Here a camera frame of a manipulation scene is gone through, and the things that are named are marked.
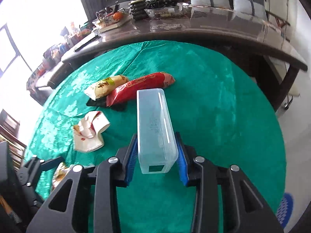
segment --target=food package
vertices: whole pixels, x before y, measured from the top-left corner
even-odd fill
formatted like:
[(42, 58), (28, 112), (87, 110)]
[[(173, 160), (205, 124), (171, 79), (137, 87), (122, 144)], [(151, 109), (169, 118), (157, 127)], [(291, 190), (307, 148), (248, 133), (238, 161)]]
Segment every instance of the food package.
[(69, 167), (65, 165), (65, 162), (61, 162), (55, 173), (53, 174), (53, 178), (52, 178), (52, 185), (51, 185), (51, 191), (53, 191), (58, 184), (63, 180), (63, 178), (66, 176), (66, 174), (71, 170), (71, 168), (74, 165), (70, 165)]
[(84, 93), (92, 100), (108, 95), (115, 88), (127, 83), (129, 79), (123, 75), (111, 76), (90, 85)]
[(175, 82), (171, 74), (157, 72), (131, 80), (113, 90), (106, 98), (106, 105), (124, 103), (136, 98), (137, 90), (166, 88)]

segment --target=yellow snack package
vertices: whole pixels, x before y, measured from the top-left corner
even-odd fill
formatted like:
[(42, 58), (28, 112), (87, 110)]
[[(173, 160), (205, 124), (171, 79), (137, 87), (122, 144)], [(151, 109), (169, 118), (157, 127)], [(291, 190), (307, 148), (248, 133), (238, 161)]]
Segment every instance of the yellow snack package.
[(84, 93), (96, 101), (96, 99), (107, 96), (111, 91), (127, 82), (129, 82), (129, 79), (123, 75), (111, 76), (93, 83), (84, 90)]

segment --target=brown marble table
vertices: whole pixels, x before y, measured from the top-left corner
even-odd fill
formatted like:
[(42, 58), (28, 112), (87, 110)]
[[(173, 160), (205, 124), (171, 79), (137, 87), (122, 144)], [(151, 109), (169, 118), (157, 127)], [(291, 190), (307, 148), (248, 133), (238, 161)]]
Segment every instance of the brown marble table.
[[(62, 61), (77, 69), (98, 53), (151, 40), (193, 43), (221, 52), (250, 76), (256, 74), (260, 77), (259, 81), (256, 78), (259, 87), (275, 110), (287, 96), (298, 71), (308, 69), (304, 59), (272, 24), (248, 14), (219, 8), (189, 8), (181, 18), (129, 21), (120, 28), (101, 33), (77, 51), (73, 47), (64, 54)], [(264, 83), (267, 79), (274, 80), (271, 71), (261, 67), (265, 56), (290, 64), (282, 83), (273, 82), (272, 88)]]

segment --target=metal bolt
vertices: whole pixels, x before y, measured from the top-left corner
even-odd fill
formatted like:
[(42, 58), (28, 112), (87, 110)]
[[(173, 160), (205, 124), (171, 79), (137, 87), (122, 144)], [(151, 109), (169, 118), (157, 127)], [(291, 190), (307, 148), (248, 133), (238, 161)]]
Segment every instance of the metal bolt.
[(74, 172), (80, 172), (82, 170), (82, 166), (81, 165), (75, 165), (74, 167), (73, 167), (73, 171)]
[(111, 164), (114, 164), (114, 163), (118, 162), (118, 158), (117, 157), (111, 157), (110, 159), (108, 159), (108, 162)]
[(195, 159), (194, 159), (196, 162), (198, 162), (198, 163), (203, 163), (204, 161), (205, 161), (205, 158), (203, 158), (203, 157), (201, 157), (201, 156), (197, 156), (197, 157), (195, 157)]
[(238, 172), (238, 171), (240, 170), (240, 167), (237, 166), (237, 165), (232, 165), (232, 166), (230, 167), (230, 169), (231, 169), (232, 171), (234, 171), (234, 172)]

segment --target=green tablecloth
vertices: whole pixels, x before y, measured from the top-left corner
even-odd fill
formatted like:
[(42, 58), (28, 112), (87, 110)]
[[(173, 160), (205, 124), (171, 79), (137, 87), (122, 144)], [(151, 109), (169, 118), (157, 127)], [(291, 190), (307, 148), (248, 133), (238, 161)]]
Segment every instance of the green tablecloth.
[[(105, 53), (69, 75), (49, 97), (26, 151), (69, 164), (99, 164), (129, 144), (137, 132), (136, 101), (125, 112), (87, 107), (83, 91), (93, 82), (123, 74), (135, 79), (165, 71), (176, 79), (165, 89), (174, 131), (185, 144), (214, 164), (239, 165), (273, 211), (285, 186), (286, 159), (274, 111), (257, 85), (235, 64), (213, 50), (187, 43), (151, 41)], [(88, 154), (73, 150), (72, 125), (92, 110), (111, 122), (105, 146)], [(49, 194), (52, 171), (41, 175), (37, 191)], [(179, 180), (177, 166), (167, 174), (143, 175), (137, 162), (128, 188), (118, 188), (123, 233), (189, 232), (195, 188)]]

